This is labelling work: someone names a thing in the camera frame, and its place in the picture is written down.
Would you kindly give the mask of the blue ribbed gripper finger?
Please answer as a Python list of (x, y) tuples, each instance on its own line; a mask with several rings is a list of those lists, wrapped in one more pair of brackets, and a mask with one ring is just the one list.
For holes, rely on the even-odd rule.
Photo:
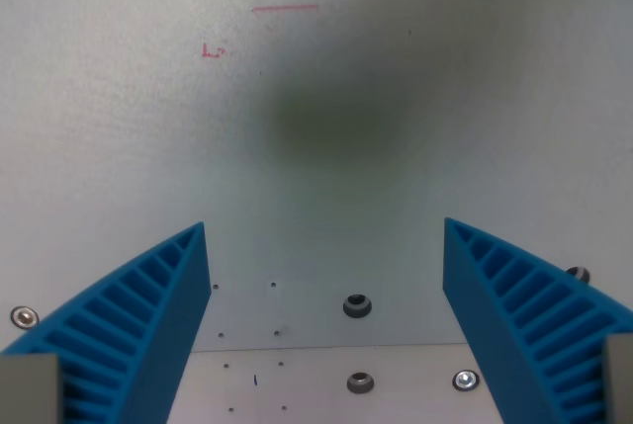
[(603, 345), (631, 309), (453, 218), (442, 286), (503, 422), (606, 422)]
[(65, 423), (164, 423), (211, 294), (198, 222), (71, 298), (3, 353), (58, 358)]

